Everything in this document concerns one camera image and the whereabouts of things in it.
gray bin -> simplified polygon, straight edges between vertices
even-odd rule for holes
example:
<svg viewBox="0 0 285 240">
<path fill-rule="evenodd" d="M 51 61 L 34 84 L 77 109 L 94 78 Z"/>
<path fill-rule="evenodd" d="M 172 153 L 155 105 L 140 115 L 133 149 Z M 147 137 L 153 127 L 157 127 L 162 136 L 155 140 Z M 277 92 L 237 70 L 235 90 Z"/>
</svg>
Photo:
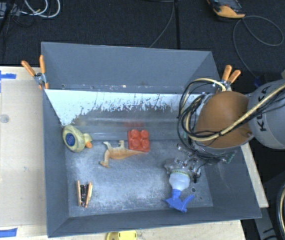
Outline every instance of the gray bin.
<svg viewBox="0 0 285 240">
<path fill-rule="evenodd" d="M 171 195 L 165 160 L 184 156 L 177 101 L 192 80 L 219 80 L 210 51 L 43 42 L 41 53 L 50 84 L 42 94 L 49 237 L 261 217 L 240 148 L 229 164 L 203 166 L 182 193 L 195 196 L 186 213 L 163 201 Z M 198 92 L 212 90 L 199 85 Z M 66 124 L 89 133 L 93 148 L 71 152 L 62 138 Z M 150 152 L 102 167 L 103 142 L 127 145 L 133 128 L 149 131 Z M 78 206 L 77 180 L 93 183 L 88 208 Z"/>
</svg>

